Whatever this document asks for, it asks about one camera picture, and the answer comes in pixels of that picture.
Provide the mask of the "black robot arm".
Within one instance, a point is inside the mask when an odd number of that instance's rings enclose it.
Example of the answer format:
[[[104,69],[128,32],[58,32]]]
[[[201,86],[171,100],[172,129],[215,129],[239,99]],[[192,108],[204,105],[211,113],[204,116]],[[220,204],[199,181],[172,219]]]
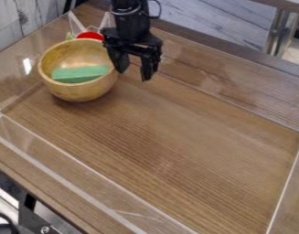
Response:
[[[157,71],[163,55],[163,41],[149,32],[149,21],[160,15],[149,14],[148,1],[160,5],[157,0],[111,0],[115,26],[100,30],[115,70],[123,73],[129,67],[129,56],[140,57],[143,81],[148,81]]]

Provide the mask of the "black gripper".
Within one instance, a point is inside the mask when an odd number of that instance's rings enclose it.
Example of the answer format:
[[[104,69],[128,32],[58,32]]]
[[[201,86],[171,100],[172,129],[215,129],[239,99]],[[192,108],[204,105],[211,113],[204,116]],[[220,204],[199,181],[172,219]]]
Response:
[[[152,54],[140,58],[141,80],[148,81],[159,68],[163,55],[163,41],[149,31],[139,38],[123,38],[115,27],[104,27],[101,35],[104,36],[104,47],[107,48],[108,57],[119,73],[123,73],[129,66],[128,54],[139,57],[145,53]]]

